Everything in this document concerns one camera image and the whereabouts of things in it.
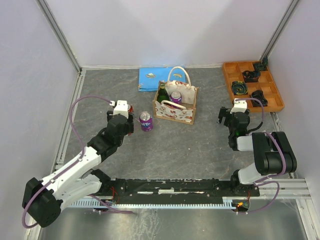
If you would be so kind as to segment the red soda can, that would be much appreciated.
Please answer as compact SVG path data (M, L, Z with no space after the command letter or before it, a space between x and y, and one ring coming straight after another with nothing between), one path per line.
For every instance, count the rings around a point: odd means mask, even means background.
M128 112L129 113L133 113L134 112L134 109L133 109L133 106L128 104Z

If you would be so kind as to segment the purple soda can front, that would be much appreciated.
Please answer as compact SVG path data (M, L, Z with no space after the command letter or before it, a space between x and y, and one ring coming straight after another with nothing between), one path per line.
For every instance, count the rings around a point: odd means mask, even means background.
M153 117L148 111L141 112L139 121L144 132L149 132L153 129Z

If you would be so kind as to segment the purple soda can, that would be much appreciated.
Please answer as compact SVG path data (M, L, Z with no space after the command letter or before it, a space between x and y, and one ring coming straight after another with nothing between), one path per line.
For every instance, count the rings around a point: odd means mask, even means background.
M179 91L173 91L170 94L170 101L180 105L182 103L182 94Z
M141 112L139 121L144 132L149 132L153 129L153 117L148 111Z

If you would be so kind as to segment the patterned canvas tote bag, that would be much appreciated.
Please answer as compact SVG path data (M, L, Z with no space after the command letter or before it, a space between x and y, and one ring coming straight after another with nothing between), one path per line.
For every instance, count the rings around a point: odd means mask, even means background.
M170 80L171 74L175 69L183 70L187 82ZM168 95L170 96L172 92L178 91L182 95L182 101L181 104L176 104L171 102L171 100L163 100L161 103L159 103L157 101L159 91L158 84L154 100L152 101L153 115L159 119L193 125L197 110L196 105L199 88L192 85L189 74L181 66L173 67L168 75L167 81L163 82L166 84L165 89Z

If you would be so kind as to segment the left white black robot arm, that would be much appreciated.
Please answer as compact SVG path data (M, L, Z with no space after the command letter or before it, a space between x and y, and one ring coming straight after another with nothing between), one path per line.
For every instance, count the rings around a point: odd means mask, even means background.
M134 131L134 114L112 114L107 126L93 137L82 151L59 170L42 178L33 177L25 186L22 225L29 229L26 216L45 228L74 202L95 193L106 195L111 189L110 177L97 169L84 179L87 171L98 166L122 145L124 137Z

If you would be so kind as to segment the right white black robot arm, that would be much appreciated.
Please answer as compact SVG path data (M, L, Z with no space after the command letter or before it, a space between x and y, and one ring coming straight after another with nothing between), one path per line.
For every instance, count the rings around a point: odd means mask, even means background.
M289 140L283 131L257 132L258 127L248 129L248 109L235 110L222 106L218 123L228 128L228 145L233 151L253 152L253 163L234 171L230 180L217 182L214 189L225 196L257 197L259 187L268 178L293 173L297 160Z

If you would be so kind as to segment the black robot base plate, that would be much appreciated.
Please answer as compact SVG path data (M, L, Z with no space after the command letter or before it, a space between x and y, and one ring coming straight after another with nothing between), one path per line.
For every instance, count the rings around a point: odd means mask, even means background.
M102 184L95 196L115 197L118 204L200 205L221 204L224 197L259 197L253 184L210 179L123 179Z

